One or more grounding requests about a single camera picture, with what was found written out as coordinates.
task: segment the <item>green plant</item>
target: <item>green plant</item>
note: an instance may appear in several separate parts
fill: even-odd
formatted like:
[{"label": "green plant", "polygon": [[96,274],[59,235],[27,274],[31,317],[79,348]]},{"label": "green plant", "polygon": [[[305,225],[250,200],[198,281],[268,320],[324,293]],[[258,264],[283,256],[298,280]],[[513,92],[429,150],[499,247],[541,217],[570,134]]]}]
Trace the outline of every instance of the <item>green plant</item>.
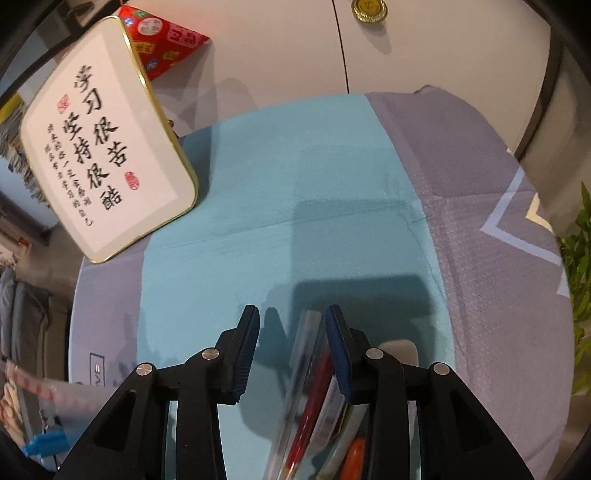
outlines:
[{"label": "green plant", "polygon": [[[584,183],[581,183],[581,195],[583,209],[575,220],[580,232],[557,237],[573,303],[575,366],[591,355],[591,336],[585,335],[584,328],[591,319],[591,197]],[[577,375],[573,384],[573,393],[581,390],[587,390],[587,395],[591,395],[591,374],[588,371]]]}]

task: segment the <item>metal screw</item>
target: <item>metal screw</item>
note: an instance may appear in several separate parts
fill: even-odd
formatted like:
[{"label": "metal screw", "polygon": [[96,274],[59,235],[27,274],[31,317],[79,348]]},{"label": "metal screw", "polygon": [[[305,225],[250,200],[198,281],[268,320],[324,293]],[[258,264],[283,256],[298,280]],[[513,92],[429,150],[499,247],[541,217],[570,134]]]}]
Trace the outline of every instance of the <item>metal screw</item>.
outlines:
[{"label": "metal screw", "polygon": [[138,368],[135,369],[135,373],[137,373],[140,376],[144,376],[144,375],[148,375],[150,373],[152,373],[152,365],[150,364],[141,364],[138,365]]},{"label": "metal screw", "polygon": [[365,352],[365,355],[367,355],[368,358],[371,358],[371,360],[379,360],[384,356],[384,352],[382,352],[379,348],[370,348],[367,352]]},{"label": "metal screw", "polygon": [[208,349],[206,349],[206,350],[203,351],[203,353],[201,354],[201,356],[205,360],[214,360],[218,356],[220,356],[220,352],[218,350],[216,350],[215,348],[208,348]]},{"label": "metal screw", "polygon": [[446,364],[435,364],[433,365],[433,371],[437,375],[447,375],[449,373],[449,367]]}]

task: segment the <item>gray cushion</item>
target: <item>gray cushion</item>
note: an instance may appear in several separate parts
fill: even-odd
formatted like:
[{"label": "gray cushion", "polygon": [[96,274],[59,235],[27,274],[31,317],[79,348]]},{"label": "gray cushion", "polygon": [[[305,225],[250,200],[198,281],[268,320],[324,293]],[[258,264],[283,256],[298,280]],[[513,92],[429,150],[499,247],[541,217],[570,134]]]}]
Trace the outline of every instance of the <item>gray cushion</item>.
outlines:
[{"label": "gray cushion", "polygon": [[0,275],[0,351],[7,357],[10,357],[12,352],[12,308],[16,286],[14,270],[5,268]]}]

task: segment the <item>red pen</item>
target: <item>red pen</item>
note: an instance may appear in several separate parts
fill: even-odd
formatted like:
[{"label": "red pen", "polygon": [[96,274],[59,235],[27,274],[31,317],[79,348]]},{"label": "red pen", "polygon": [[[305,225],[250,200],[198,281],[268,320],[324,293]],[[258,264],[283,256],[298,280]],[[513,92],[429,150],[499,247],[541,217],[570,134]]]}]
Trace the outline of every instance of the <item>red pen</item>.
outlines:
[{"label": "red pen", "polygon": [[300,423],[295,433],[295,438],[291,444],[290,452],[285,462],[284,473],[289,480],[295,474],[298,465],[304,458],[306,447],[312,436],[312,431],[318,420],[320,409],[328,392],[330,379],[332,378],[334,367],[330,354],[327,352],[320,360],[312,389],[308,396],[308,401],[301,416]]}]

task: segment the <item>gray sofa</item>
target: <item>gray sofa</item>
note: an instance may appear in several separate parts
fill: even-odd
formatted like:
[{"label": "gray sofa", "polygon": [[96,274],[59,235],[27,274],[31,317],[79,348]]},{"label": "gray sofa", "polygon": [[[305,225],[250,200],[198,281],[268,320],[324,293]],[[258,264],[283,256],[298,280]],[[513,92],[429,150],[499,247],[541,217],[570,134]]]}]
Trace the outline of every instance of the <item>gray sofa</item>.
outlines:
[{"label": "gray sofa", "polygon": [[[4,269],[0,275],[2,355],[38,377],[65,380],[70,311],[68,301],[18,281],[12,269]],[[0,388],[5,381],[0,372]],[[43,429],[40,404],[36,395],[17,390],[27,442]]]}]

